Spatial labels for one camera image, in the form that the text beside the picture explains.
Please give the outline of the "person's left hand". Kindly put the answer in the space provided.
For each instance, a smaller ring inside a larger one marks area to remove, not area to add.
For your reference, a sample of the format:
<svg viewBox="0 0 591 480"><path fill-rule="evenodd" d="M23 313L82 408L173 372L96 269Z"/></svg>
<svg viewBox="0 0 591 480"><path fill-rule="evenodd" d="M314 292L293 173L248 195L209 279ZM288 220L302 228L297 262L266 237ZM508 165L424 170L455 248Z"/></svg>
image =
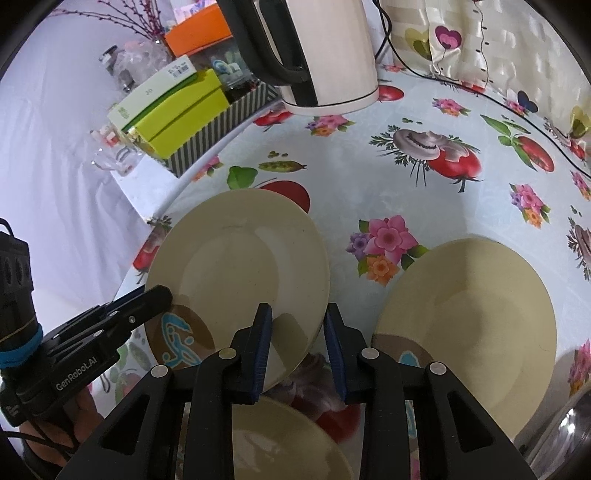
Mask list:
<svg viewBox="0 0 591 480"><path fill-rule="evenodd" d="M23 423L19 432L45 440L45 445L31 440L26 443L42 459L58 464L64 459L49 442L76 450L103 420L89 388L84 387L64 407Z"/></svg>

